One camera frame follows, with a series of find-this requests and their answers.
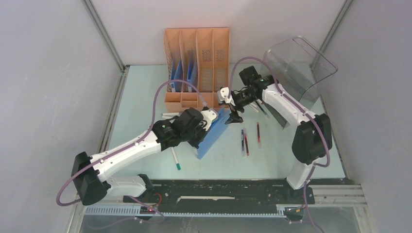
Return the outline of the yellow cap white marker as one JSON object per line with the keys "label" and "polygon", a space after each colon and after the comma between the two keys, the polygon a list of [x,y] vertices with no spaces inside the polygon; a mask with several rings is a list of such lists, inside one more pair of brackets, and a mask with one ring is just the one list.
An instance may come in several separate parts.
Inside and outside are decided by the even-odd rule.
{"label": "yellow cap white marker", "polygon": [[256,113],[260,113],[260,110],[254,105],[254,104],[249,104],[249,106],[256,112]]}

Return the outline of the blue folder bottom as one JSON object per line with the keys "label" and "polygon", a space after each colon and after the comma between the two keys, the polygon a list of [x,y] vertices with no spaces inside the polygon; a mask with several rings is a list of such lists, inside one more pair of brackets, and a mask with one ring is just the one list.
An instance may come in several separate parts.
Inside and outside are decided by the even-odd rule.
{"label": "blue folder bottom", "polygon": [[210,131],[204,137],[204,140],[199,144],[199,148],[196,150],[197,159],[201,160],[228,128],[228,125],[225,122],[229,118],[229,113],[229,110],[223,107],[218,111],[219,116],[217,120],[211,124]]}

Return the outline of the blue folder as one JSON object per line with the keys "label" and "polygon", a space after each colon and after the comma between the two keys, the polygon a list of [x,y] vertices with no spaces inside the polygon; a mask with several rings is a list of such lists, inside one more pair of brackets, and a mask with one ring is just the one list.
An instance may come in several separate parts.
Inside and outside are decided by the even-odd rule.
{"label": "blue folder", "polygon": [[217,120],[211,124],[210,131],[204,137],[204,140],[199,144],[199,148],[196,150],[197,159],[201,160],[228,128],[228,125],[225,122],[229,118],[229,113],[229,110],[223,107],[218,111],[219,116]]}
{"label": "blue folder", "polygon": [[198,79],[197,54],[196,54],[196,51],[191,50],[189,54],[187,81],[190,84],[192,84],[194,87],[197,87],[197,79]]}
{"label": "blue folder", "polygon": [[[181,80],[183,79],[183,65],[180,58],[174,57],[172,60],[172,70],[170,75],[170,80]],[[182,83],[181,82],[171,82],[171,92],[181,92]]]}

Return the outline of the blue folder top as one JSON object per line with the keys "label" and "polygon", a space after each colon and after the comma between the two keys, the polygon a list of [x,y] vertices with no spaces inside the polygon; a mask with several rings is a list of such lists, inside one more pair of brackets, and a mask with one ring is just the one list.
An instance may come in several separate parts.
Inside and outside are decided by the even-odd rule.
{"label": "blue folder top", "polygon": [[[170,80],[181,80],[183,79],[183,65],[180,58],[174,57],[172,60],[172,70],[170,75]],[[181,82],[171,82],[171,92],[181,92],[182,83]]]}

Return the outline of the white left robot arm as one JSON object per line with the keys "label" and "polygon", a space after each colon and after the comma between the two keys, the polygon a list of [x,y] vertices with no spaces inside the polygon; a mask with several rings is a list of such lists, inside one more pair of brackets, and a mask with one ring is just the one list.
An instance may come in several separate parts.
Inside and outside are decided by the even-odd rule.
{"label": "white left robot arm", "polygon": [[207,107],[202,111],[189,108],[178,116],[156,121],[151,130],[114,149],[92,156],[86,152],[79,153],[74,159],[72,176],[80,202],[85,206],[93,205],[108,195],[133,196],[141,202],[150,201],[154,190],[147,175],[139,174],[132,185],[126,187],[112,176],[139,159],[182,142],[198,149],[218,116],[215,110]]}

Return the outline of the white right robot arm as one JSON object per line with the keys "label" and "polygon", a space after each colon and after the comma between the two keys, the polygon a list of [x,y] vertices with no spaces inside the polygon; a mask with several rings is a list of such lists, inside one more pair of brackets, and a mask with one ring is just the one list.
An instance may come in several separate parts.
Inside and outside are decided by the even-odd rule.
{"label": "white right robot arm", "polygon": [[230,108],[230,123],[241,123],[240,112],[246,105],[257,100],[276,111],[288,124],[295,128],[292,153],[295,161],[286,177],[288,186],[282,190],[285,201],[295,203],[302,197],[302,190],[316,166],[330,165],[332,148],[331,122],[327,114],[317,115],[295,100],[273,75],[261,76],[253,66],[239,73],[244,88],[231,91],[222,87],[218,92],[220,104]]}

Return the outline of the purple gel pen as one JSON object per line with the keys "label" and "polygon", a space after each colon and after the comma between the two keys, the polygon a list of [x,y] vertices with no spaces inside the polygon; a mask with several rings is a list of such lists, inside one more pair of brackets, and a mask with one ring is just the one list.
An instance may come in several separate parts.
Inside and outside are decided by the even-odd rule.
{"label": "purple gel pen", "polygon": [[244,129],[241,129],[241,154],[244,156],[245,153],[245,141],[244,141]]}

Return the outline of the orange red gel pen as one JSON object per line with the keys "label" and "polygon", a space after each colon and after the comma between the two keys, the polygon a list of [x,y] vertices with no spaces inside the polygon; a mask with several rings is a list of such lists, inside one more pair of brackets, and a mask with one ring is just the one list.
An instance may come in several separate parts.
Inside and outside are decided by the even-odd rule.
{"label": "orange red gel pen", "polygon": [[256,126],[257,126],[257,144],[258,144],[258,147],[261,148],[259,122],[257,122]]}

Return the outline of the dark red gel pen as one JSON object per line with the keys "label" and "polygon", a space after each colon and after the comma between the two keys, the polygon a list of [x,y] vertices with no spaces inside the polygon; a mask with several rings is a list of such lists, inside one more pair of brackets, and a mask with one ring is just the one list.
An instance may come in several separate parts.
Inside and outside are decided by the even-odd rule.
{"label": "dark red gel pen", "polygon": [[244,134],[244,144],[245,144],[245,151],[246,151],[246,156],[249,156],[249,146],[248,146],[248,138],[247,138],[247,131],[246,129],[243,129],[243,134]]}

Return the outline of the purple cap white marker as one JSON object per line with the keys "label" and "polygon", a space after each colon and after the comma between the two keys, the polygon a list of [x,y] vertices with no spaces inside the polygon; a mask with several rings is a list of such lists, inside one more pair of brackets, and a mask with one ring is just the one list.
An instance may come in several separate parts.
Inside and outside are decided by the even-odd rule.
{"label": "purple cap white marker", "polygon": [[172,117],[172,116],[178,116],[180,114],[181,114],[181,112],[163,113],[162,116],[163,117]]}

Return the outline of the green cap white marker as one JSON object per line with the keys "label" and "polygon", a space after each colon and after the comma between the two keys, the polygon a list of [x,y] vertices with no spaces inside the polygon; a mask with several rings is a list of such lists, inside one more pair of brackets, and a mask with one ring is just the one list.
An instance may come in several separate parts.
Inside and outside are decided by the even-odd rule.
{"label": "green cap white marker", "polygon": [[171,151],[172,151],[172,155],[173,155],[173,158],[174,158],[174,161],[175,161],[177,170],[181,170],[181,166],[180,166],[180,163],[179,163],[179,161],[178,161],[178,158],[177,158],[177,154],[176,154],[176,152],[175,152],[175,149],[174,149],[174,148],[171,148]]}

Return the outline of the orange plastic file organizer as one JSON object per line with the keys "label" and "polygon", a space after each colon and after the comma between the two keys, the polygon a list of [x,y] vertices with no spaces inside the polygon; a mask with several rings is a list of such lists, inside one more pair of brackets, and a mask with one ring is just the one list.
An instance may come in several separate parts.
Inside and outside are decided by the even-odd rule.
{"label": "orange plastic file organizer", "polygon": [[[180,58],[183,65],[181,92],[171,92],[168,84],[165,105],[168,112],[182,112],[187,108],[202,109],[203,103],[197,92],[200,91],[209,108],[219,110],[217,91],[229,85],[230,29],[220,28],[171,28],[164,31],[163,37],[168,80],[174,57]],[[197,54],[197,87],[187,81],[189,54]]]}

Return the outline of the clear plastic drawer cabinet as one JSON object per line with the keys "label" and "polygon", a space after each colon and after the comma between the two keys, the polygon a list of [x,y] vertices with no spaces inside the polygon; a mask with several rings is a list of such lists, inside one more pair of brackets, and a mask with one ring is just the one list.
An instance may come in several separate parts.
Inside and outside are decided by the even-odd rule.
{"label": "clear plastic drawer cabinet", "polygon": [[[338,67],[313,44],[304,37],[293,37],[271,46],[262,60],[261,76],[273,75],[295,100],[315,114],[326,112],[322,91]],[[276,111],[267,108],[282,128],[290,126]]]}

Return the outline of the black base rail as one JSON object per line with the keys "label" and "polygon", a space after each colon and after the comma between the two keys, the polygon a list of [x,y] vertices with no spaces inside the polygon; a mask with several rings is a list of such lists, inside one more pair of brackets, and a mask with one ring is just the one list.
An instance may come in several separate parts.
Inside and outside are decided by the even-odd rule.
{"label": "black base rail", "polygon": [[315,203],[312,188],[292,190],[279,179],[151,182],[136,199],[154,204],[165,215],[279,215],[281,205],[296,209]]}

